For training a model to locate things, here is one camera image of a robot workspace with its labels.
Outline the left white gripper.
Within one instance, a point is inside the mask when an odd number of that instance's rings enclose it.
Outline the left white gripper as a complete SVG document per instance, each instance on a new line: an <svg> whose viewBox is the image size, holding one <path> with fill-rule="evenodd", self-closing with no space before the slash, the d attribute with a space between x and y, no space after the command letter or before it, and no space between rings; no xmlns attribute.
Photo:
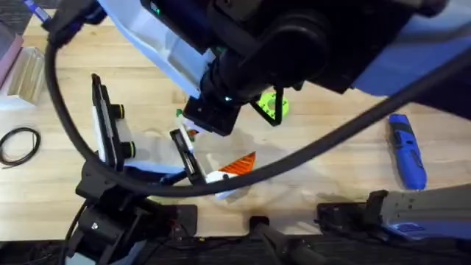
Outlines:
<svg viewBox="0 0 471 265"><path fill-rule="evenodd" d="M228 180L250 173L256 152L251 152L218 170L206 174L194 155L194 130L178 116L175 128L164 135L157 130L131 130L125 121L117 123L121 140L134 143L135 154L124 162L124 172L136 180L157 186L172 186L184 179L194 185ZM217 200L237 200L248 195L250 186L214 194Z"/></svg>

